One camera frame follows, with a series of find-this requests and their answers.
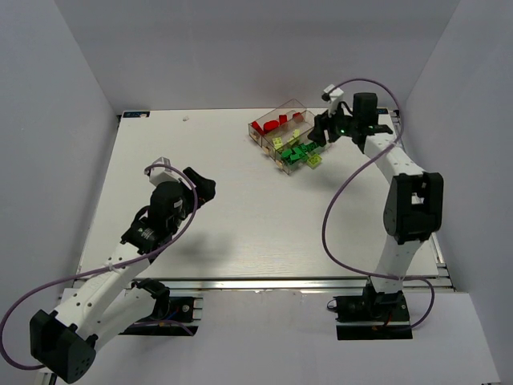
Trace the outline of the red flower toy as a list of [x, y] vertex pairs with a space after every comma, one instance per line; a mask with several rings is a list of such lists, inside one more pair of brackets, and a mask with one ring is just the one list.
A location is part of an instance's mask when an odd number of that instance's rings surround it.
[[263, 125], [263, 131], [265, 134], [277, 129], [280, 127], [280, 121], [279, 120], [270, 120], [264, 123]]

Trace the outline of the green stepped lego brick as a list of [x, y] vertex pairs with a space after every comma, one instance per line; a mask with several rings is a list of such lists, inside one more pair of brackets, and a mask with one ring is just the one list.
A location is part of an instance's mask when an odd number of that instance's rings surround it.
[[304, 151], [304, 149], [301, 146], [296, 146], [296, 147], [292, 148], [292, 151], [293, 151], [293, 154], [291, 155], [291, 157], [302, 158], [306, 155], [306, 152]]

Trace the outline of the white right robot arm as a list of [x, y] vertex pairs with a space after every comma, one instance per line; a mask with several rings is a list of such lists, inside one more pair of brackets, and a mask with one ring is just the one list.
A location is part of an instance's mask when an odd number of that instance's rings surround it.
[[353, 97], [353, 110], [346, 113], [343, 91], [323, 94], [328, 109], [316, 115], [308, 137], [325, 145], [349, 137], [376, 164], [390, 188], [383, 211], [386, 243], [376, 270], [370, 275], [369, 291], [377, 302], [394, 303], [414, 255], [442, 224], [444, 179], [427, 172], [398, 145], [398, 135], [378, 122], [378, 97], [360, 92]]

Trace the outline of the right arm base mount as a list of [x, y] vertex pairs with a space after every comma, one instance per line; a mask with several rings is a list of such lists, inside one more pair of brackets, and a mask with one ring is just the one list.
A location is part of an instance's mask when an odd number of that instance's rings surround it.
[[410, 313], [404, 296], [398, 303], [371, 306], [359, 296], [338, 296], [326, 309], [335, 315], [338, 341], [411, 340]]

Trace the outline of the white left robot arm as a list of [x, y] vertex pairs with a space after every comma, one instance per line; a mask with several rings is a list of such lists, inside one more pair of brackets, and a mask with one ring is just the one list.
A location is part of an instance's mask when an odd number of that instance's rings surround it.
[[138, 323], [170, 322], [170, 290], [161, 282], [135, 278], [167, 248], [183, 221], [211, 201], [216, 183], [185, 168], [173, 176], [168, 166], [146, 169], [155, 189], [149, 204], [134, 217], [106, 261], [50, 313], [38, 311], [30, 320], [30, 350], [44, 367], [72, 384], [89, 370], [99, 350]]

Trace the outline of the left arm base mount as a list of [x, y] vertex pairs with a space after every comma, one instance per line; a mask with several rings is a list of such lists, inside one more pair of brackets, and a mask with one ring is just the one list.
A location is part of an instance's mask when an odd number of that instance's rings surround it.
[[140, 319], [121, 335], [192, 337], [199, 329], [204, 300], [202, 297], [171, 296], [165, 308]]

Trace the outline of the red lego brick stack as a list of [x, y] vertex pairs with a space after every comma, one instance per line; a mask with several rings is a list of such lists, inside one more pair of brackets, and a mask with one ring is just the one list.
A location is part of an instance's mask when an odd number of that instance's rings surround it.
[[256, 122], [251, 122], [251, 127], [253, 130], [259, 133], [260, 136], [263, 136], [265, 134], [264, 130], [261, 128], [261, 126]]

